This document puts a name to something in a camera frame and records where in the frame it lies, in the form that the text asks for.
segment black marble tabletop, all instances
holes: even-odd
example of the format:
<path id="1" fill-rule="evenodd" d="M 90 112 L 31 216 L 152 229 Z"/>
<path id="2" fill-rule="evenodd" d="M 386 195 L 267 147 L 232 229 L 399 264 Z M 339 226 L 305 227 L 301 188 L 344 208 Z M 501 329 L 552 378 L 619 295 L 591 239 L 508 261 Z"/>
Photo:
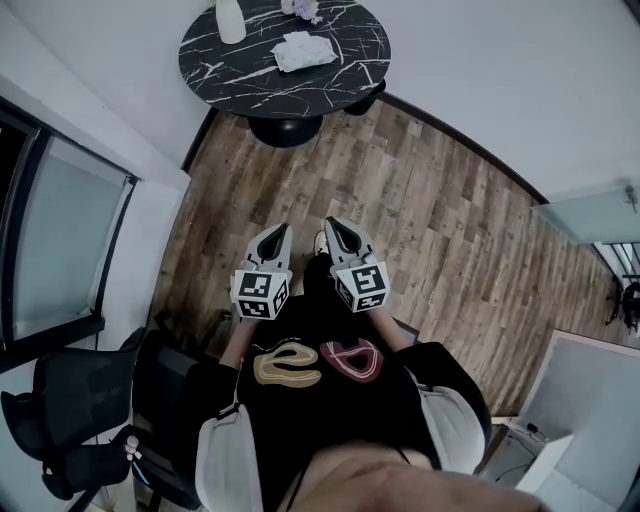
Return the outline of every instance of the black marble tabletop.
<path id="1" fill-rule="evenodd" d="M 220 41 L 215 9 L 191 25 L 180 46 L 187 85 L 213 107 L 237 115 L 292 119 L 345 108 L 367 96 L 389 67 L 391 47 L 378 20 L 353 0 L 319 0 L 311 22 L 280 11 L 280 0 L 239 0 L 247 37 Z M 289 32 L 326 37 L 338 56 L 330 64 L 278 70 L 271 50 Z"/>

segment tissue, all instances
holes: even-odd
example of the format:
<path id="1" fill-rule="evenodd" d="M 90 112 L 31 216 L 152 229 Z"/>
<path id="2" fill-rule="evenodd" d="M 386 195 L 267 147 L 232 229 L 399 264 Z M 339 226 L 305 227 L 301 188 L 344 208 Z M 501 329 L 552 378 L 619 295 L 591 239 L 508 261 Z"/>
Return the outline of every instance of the tissue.
<path id="1" fill-rule="evenodd" d="M 296 69 L 329 64 L 338 56 L 333 53 L 331 41 L 326 37 L 310 36 L 308 32 L 284 35 L 285 42 L 277 44 L 271 52 L 280 71 L 290 73 Z"/>

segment baseboard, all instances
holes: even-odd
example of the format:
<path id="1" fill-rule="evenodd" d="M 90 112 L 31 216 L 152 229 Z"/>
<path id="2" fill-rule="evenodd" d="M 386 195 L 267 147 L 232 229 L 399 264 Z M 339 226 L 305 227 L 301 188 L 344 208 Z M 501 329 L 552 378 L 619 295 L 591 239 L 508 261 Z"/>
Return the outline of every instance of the baseboard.
<path id="1" fill-rule="evenodd" d="M 500 172 L 505 174 L 511 181 L 515 182 L 520 188 L 522 188 L 527 194 L 533 197 L 540 204 L 549 204 L 549 200 L 544 197 L 538 190 L 531 185 L 527 180 L 525 180 L 522 176 L 520 176 L 516 171 L 514 171 L 511 167 L 505 164 L 502 160 L 500 160 L 493 153 L 487 151 L 480 144 L 473 141 L 469 137 L 467 137 L 464 133 L 459 132 L 453 126 L 448 125 L 444 121 L 441 121 L 437 117 L 432 116 L 431 114 L 425 112 L 424 110 L 420 110 L 415 105 L 411 103 L 407 103 L 404 100 L 401 100 L 397 96 L 393 94 L 389 94 L 384 92 L 379 97 L 380 100 L 384 101 L 388 105 L 397 108 L 398 110 L 402 110 L 405 114 L 409 114 L 412 117 L 415 117 L 419 121 L 422 121 L 429 126 L 432 126 L 436 130 L 441 131 L 445 135 L 451 137 L 456 142 L 459 142 L 464 147 L 473 151 L 476 155 L 481 157 L 482 159 L 489 162 L 492 166 L 498 169 Z"/>
<path id="2" fill-rule="evenodd" d="M 219 111 L 217 108 L 210 107 L 209 112 L 207 112 L 207 115 L 204 118 L 204 121 L 202 121 L 202 124 L 198 129 L 198 133 L 196 133 L 196 138 L 193 139 L 193 142 L 189 147 L 189 151 L 187 151 L 187 156 L 184 158 L 184 162 L 182 162 L 182 167 L 180 167 L 180 169 L 182 169 L 187 174 L 189 174 L 189 171 L 191 169 L 191 164 L 193 164 L 193 161 L 195 160 L 196 155 L 198 154 L 198 150 L 202 145 L 202 141 L 207 135 L 207 132 L 209 131 L 209 128 L 213 123 L 213 120 L 218 115 L 218 112 Z"/>

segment black chair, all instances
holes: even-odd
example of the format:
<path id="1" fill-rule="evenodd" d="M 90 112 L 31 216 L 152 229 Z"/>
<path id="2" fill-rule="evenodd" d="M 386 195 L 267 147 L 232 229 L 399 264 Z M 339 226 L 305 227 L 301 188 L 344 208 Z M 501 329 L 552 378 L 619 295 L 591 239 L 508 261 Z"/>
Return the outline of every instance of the black chair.
<path id="1" fill-rule="evenodd" d="M 133 410 L 153 431 L 136 428 L 142 458 L 133 474 L 153 490 L 149 510 L 158 509 L 161 497 L 189 510 L 200 507 L 193 480 L 179 473 L 173 462 L 174 454 L 183 449 L 177 422 L 185 393 L 190 394 L 185 382 L 200 364 L 215 367 L 217 361 L 203 353 L 185 353 L 166 328 L 149 332 L 142 344 L 133 379 Z"/>
<path id="2" fill-rule="evenodd" d="M 122 482 L 131 466 L 124 446 L 127 437 L 133 433 L 127 425 L 110 444 L 82 445 L 62 456 L 45 460 L 42 465 L 44 485 L 56 498 L 70 500 L 77 492 Z"/>
<path id="3" fill-rule="evenodd" d="M 33 391 L 0 395 L 16 444 L 43 462 L 43 481 L 60 499 L 124 480 L 127 428 L 109 445 L 85 441 L 125 423 L 133 370 L 145 329 L 136 330 L 113 352 L 64 348 L 36 363 Z"/>

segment table pedestal base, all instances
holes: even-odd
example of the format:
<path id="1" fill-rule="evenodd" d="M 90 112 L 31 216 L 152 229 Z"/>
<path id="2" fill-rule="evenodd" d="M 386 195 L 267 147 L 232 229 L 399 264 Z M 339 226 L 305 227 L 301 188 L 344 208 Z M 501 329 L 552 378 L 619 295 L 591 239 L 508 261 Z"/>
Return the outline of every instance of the table pedestal base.
<path id="1" fill-rule="evenodd" d="M 276 148 L 292 148 L 310 141 L 320 131 L 322 116 L 306 119 L 249 118 L 253 134 Z"/>

